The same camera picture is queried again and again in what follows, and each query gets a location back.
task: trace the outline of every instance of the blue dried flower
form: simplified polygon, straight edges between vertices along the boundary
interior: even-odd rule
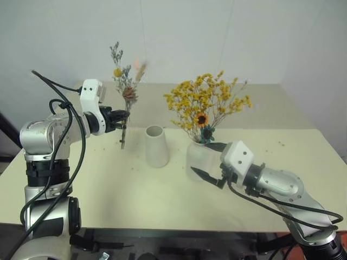
[[[211,127],[211,125],[207,125],[205,127],[200,128],[201,131],[201,140],[200,143],[208,144],[211,141],[214,141],[215,138],[212,136],[215,128]]]

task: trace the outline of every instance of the white cylindrical cup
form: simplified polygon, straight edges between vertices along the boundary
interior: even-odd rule
[[[145,131],[146,162],[155,168],[161,168],[169,162],[169,150],[164,129],[161,126],[149,126]]]

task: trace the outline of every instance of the table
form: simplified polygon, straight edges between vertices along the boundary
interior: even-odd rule
[[[313,198],[327,210],[346,218],[347,166],[320,131],[309,127],[310,123],[303,126],[308,129],[221,128],[216,130],[215,138],[222,142],[243,140],[255,154],[256,164],[264,162],[267,167],[294,172]],[[288,231],[281,217],[236,197],[226,187],[219,190],[203,181],[190,180],[184,165],[185,151],[191,141],[180,129],[165,128],[169,163],[159,169],[148,166],[144,129],[136,120],[132,121],[123,151],[118,143],[121,131],[87,139],[85,161],[72,193],[80,201],[83,227]],[[80,143],[72,144],[71,169],[79,154]],[[215,152],[214,171],[211,172],[214,177],[221,175],[218,157]],[[21,152],[0,176],[0,205],[3,207],[0,223],[20,222],[26,184],[25,160]],[[346,221],[338,226],[340,230],[347,230]]]

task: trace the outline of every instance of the beige table surface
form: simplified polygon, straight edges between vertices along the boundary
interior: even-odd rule
[[[105,105],[122,108],[108,83]],[[170,126],[172,114],[162,95],[172,86],[144,85],[132,110],[126,148],[121,151],[116,131],[87,139],[85,161],[73,184],[82,226],[210,231],[287,231],[281,217],[185,174],[185,152],[190,139],[180,129],[166,128],[169,163],[160,169],[145,163],[144,127]],[[249,88],[255,109],[233,115],[215,132],[216,141],[243,140],[255,163],[289,170],[300,176],[310,195],[327,210],[346,219],[347,166],[322,134],[295,108],[278,85]],[[78,96],[70,95],[78,105]],[[72,144],[71,172],[80,154]],[[214,152],[212,176],[220,177],[219,154]],[[27,184],[23,152],[0,176],[0,223],[19,223]],[[346,221],[338,224],[347,230]]]

